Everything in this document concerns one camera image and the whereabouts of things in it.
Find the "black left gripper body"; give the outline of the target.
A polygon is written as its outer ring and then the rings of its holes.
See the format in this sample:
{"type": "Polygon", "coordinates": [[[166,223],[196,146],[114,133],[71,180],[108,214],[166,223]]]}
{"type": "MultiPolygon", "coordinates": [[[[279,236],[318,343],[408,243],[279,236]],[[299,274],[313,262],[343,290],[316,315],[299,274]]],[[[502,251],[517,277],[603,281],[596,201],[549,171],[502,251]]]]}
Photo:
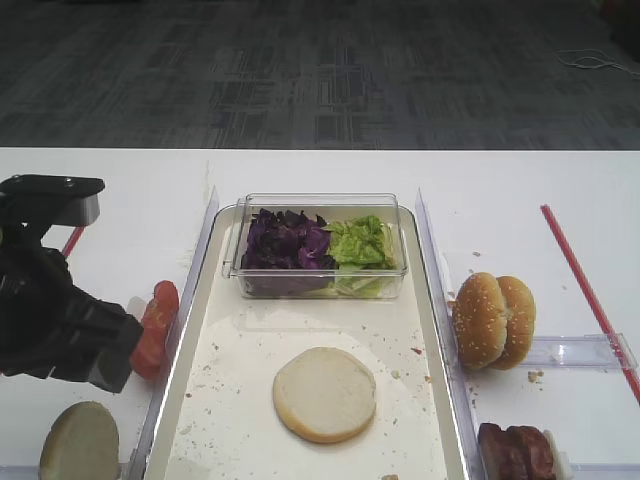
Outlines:
{"type": "Polygon", "coordinates": [[[46,378],[63,357],[65,290],[73,281],[61,250],[42,243],[52,226],[1,223],[1,372],[7,376],[46,378]]]}

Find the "left gripper black grey finger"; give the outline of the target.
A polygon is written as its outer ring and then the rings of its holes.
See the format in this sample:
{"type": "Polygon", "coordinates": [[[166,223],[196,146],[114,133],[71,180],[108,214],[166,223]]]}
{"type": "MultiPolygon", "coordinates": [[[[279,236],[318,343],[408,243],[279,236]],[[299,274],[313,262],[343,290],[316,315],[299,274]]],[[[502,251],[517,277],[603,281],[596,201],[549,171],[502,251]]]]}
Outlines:
{"type": "Polygon", "coordinates": [[[64,379],[120,393],[143,333],[135,317],[117,303],[70,286],[65,290],[64,379]]]}
{"type": "Polygon", "coordinates": [[[1,182],[1,223],[88,226],[100,215],[102,179],[24,174],[1,182]]]}

